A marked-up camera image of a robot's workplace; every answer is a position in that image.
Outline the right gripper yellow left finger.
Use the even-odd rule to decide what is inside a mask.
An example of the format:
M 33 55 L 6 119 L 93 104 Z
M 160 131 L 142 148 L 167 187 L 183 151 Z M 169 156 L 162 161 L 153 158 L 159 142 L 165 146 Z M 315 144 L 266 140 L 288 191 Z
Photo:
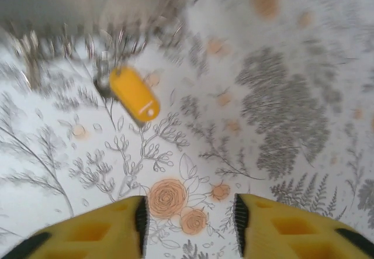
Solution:
M 144 258 L 146 196 L 131 196 L 35 232 L 4 258 Z

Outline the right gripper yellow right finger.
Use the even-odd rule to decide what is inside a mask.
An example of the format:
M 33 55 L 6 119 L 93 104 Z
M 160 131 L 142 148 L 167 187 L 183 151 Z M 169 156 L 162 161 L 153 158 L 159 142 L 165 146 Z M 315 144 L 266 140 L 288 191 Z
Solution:
M 373 258 L 373 243 L 340 221 L 252 194 L 236 194 L 241 258 Z

